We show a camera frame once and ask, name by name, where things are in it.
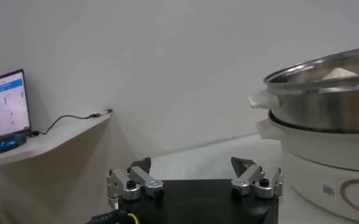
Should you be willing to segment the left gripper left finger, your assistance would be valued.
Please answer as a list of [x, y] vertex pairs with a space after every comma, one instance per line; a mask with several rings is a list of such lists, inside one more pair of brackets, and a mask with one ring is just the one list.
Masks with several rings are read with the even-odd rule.
[[150, 176], [151, 166], [152, 159], [147, 157], [132, 162], [127, 170], [109, 170], [106, 177], [108, 199], [122, 198], [125, 201], [134, 201], [141, 198], [142, 192], [147, 197], [161, 197], [164, 193], [163, 181]]

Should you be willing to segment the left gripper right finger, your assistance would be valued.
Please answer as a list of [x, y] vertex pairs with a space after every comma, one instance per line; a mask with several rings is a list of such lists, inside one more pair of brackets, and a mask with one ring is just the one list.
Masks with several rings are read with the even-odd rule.
[[252, 193], [260, 199], [283, 196], [283, 173], [279, 167], [264, 170], [251, 159], [231, 157], [236, 178], [231, 180], [232, 195], [243, 198]]

